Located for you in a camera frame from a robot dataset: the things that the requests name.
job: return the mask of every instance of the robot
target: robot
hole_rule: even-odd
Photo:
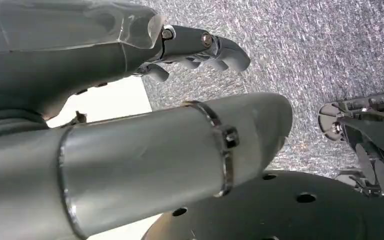
[[[289,101],[250,93],[49,128],[67,99],[161,65],[244,71],[206,30],[121,0],[0,0],[0,240],[78,240],[165,213],[145,240],[384,239],[384,96],[329,103],[323,134],[361,169],[337,180],[265,171]]]

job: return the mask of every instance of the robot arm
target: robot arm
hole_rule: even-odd
[[[102,2],[107,5],[93,8],[98,9],[93,16],[119,12],[118,1]],[[78,15],[82,4],[0,3],[5,16],[18,16],[21,10],[24,17],[37,16],[33,26],[47,23],[43,11],[65,13],[58,16],[66,20],[73,17],[67,25],[84,24],[79,20],[84,15]],[[123,6],[124,15],[140,12],[137,6]],[[146,29],[154,15],[146,17],[131,26]],[[8,19],[0,20],[2,28],[11,26]],[[117,41],[63,49],[49,41],[45,49],[7,41],[10,48],[0,49],[0,240],[85,239],[223,196],[261,174],[283,146],[292,108],[274,93],[192,101],[164,111],[47,128],[45,120],[56,116],[69,96],[131,74],[167,75],[157,63],[180,62],[191,68],[208,61],[217,69],[236,71],[250,64],[236,43],[204,30],[159,26],[155,39],[152,33],[122,32]]]

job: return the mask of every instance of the metal bracket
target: metal bracket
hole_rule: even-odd
[[[227,195],[233,188],[234,168],[232,149],[239,145],[239,135],[236,127],[223,125],[219,116],[205,103],[200,101],[185,101],[184,107],[192,107],[202,113],[209,121],[213,129],[220,156],[222,159],[223,184],[215,197]]]

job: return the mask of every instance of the hole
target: hole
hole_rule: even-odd
[[[296,197],[296,201],[300,204],[312,203],[315,200],[316,200],[316,195],[308,193],[308,192],[303,192],[299,196]]]
[[[279,238],[276,237],[276,236],[269,236],[269,237],[265,237],[265,238],[263,238],[261,240],[279,240]]]
[[[176,211],[174,211],[171,215],[173,217],[178,217],[178,216],[181,216],[183,214],[185,214],[188,210],[184,207],[181,207],[179,209],[177,209]]]
[[[275,179],[276,177],[277,177],[277,175],[275,175],[275,174],[266,174],[266,175],[262,176],[262,179],[272,180],[272,179]]]

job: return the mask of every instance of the gray carpet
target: gray carpet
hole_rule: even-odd
[[[243,73],[210,66],[166,69],[165,83],[144,79],[154,110],[183,100],[276,92],[294,107],[287,145],[271,169],[332,177],[355,166],[346,145],[318,129],[327,102],[384,93],[384,0],[150,0],[169,23],[206,29],[236,41],[251,57]]]

